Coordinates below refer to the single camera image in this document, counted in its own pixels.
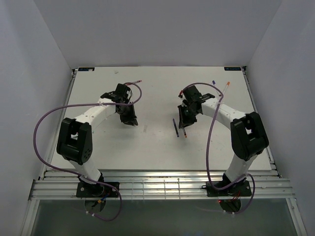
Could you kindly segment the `red gel pen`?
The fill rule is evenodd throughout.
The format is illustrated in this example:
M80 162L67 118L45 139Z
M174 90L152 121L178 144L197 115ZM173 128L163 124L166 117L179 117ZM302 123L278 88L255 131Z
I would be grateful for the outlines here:
M126 82L126 83L124 83L124 85L129 86L129 85L138 84L140 82L142 82L142 80L137 80L137 81L133 81L133 82Z

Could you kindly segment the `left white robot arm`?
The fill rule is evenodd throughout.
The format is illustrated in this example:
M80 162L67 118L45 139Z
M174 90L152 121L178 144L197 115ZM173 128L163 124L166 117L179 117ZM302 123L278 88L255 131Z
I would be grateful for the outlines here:
M104 93L97 102L75 118L64 118L57 142L57 153L73 165L93 196L104 192L101 172L92 160L94 130L113 114L120 116L125 125L137 126L132 90L128 84L117 84L116 89Z

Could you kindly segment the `blue capped white marker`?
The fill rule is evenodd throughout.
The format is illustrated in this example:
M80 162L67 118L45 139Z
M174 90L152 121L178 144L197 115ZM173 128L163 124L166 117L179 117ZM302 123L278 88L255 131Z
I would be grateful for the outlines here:
M212 80L212 84L214 87L217 87L215 80ZM216 90L216 92L217 92L218 96L221 97L221 94L217 90Z

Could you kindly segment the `purple gel pen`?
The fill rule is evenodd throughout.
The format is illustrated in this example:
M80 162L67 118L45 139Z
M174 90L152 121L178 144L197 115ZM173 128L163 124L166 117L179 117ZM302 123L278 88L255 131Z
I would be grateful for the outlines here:
M175 121L174 118L172 119L172 121L173 121L173 125L174 125L176 136L179 137L179 132L178 132L178 128L177 128L177 125L176 125L176 121Z

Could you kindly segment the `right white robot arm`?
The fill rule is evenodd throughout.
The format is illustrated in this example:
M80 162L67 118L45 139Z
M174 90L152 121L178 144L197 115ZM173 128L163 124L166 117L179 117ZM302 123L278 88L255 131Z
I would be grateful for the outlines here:
M228 169L218 183L209 182L212 189L234 195L240 190L240 182L247 177L247 172L256 157L269 146L269 140L257 112L245 113L235 110L223 103L224 94L219 97L202 94L193 83L180 93L182 99L179 109L179 128L186 128L197 122L197 115L212 118L209 133L216 121L230 131L231 146L234 152Z

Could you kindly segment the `orange capped white marker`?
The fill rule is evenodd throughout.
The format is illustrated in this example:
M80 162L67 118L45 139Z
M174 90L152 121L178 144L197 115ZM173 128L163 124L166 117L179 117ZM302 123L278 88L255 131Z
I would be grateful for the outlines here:
M222 94L224 94L226 92L226 90L228 89L229 85L230 85L230 81L227 82L227 84L225 85L225 87L224 87L224 89L222 91Z

